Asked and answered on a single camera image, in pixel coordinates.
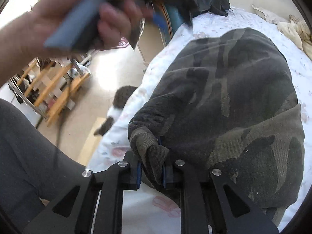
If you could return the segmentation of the person left hand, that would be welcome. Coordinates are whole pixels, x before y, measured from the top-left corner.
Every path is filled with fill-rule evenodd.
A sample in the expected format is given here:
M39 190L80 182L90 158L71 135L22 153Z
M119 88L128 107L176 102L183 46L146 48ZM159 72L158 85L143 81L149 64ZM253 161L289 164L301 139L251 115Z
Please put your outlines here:
M34 58L108 49L152 17L140 0L39 0L29 13L27 51Z

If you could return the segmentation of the person left forearm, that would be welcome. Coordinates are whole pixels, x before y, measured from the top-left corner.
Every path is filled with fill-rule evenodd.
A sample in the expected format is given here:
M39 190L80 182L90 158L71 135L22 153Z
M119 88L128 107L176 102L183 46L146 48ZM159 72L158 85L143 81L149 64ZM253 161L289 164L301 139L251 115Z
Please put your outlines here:
M52 51L44 47L51 34L47 19L26 12L1 29L1 85L34 58L48 58Z

